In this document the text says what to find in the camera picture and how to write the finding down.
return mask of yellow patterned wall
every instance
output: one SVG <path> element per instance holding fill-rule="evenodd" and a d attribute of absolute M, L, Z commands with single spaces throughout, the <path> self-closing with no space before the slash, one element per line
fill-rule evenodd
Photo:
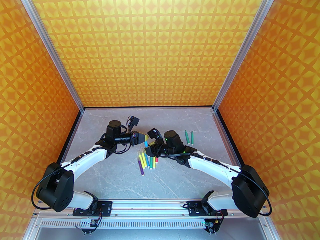
<path fill-rule="evenodd" d="M 33 0 L 84 106 L 212 105 L 261 0 Z"/>
<path fill-rule="evenodd" d="M 21 239 L 78 108 L 20 0 L 0 0 L 0 81 L 0 239 Z"/>
<path fill-rule="evenodd" d="M 275 0 L 219 110 L 282 239 L 320 239 L 320 0 Z"/>

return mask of marker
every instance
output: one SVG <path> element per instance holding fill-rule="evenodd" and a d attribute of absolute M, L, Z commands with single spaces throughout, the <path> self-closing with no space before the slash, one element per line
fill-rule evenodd
<path fill-rule="evenodd" d="M 141 164 L 141 161 L 140 161 L 140 159 L 139 159 L 139 156 L 137 156 L 137 160 L 138 160 L 138 164 L 139 164 L 141 176 L 144 176 L 144 172 L 143 172 L 143 169 L 142 169 L 142 164 Z"/>
<path fill-rule="evenodd" d="M 152 157 L 150 157 L 150 170 L 152 170 L 153 162 L 152 162 Z"/>
<path fill-rule="evenodd" d="M 193 146 L 193 131 L 191 131 L 191 146 Z"/>
<path fill-rule="evenodd" d="M 153 159 L 152 159 L 152 162 L 153 162 L 153 165 L 152 165 L 152 168 L 156 168 L 156 157 L 154 157 Z"/>
<path fill-rule="evenodd" d="M 190 145 L 190 141 L 189 141 L 188 133 L 187 133 L 187 131 L 186 131 L 186 130 L 184 130 L 184 134 L 185 134 L 186 142 L 188 143 L 188 145 Z"/>
<path fill-rule="evenodd" d="M 142 152 L 143 152 L 144 157 L 145 157 L 146 166 L 147 166 L 148 168 L 150 168 L 149 159 L 148 159 L 148 156 L 147 156 L 147 154 L 146 154 L 146 151 L 145 151 L 144 149 L 142 149 Z"/>
<path fill-rule="evenodd" d="M 141 156 L 141 153 L 140 153 L 140 152 L 139 152 L 139 158 L 140 158 L 140 161 L 141 161 L 142 167 L 143 167 L 143 168 L 145 168 L 144 163 L 143 163 L 143 159 L 142 159 L 142 156 Z"/>
<path fill-rule="evenodd" d="M 146 162 L 146 157 L 144 156 L 143 150 L 141 151 L 141 156 L 142 156 L 144 168 L 146 168 L 147 167 L 147 162 Z"/>

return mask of yellow marker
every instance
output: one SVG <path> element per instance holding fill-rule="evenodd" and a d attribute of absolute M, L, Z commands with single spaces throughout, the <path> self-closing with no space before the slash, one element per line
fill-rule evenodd
<path fill-rule="evenodd" d="M 142 156 L 142 160 L 143 160 L 143 164 L 144 164 L 144 168 L 147 167 L 147 162 L 146 162 L 146 157 L 144 156 L 144 152 L 141 152 L 141 156 Z"/>
<path fill-rule="evenodd" d="M 156 158 L 155 157 L 152 159 L 152 162 L 153 162 L 152 168 L 155 168 L 156 167 Z"/>
<path fill-rule="evenodd" d="M 141 152 L 139 151 L 138 154 L 139 154 L 139 159 L 141 161 L 141 165 L 142 165 L 143 168 L 145 168 L 144 162 L 143 162 L 143 159 L 142 159 L 142 156 L 141 156 Z"/>

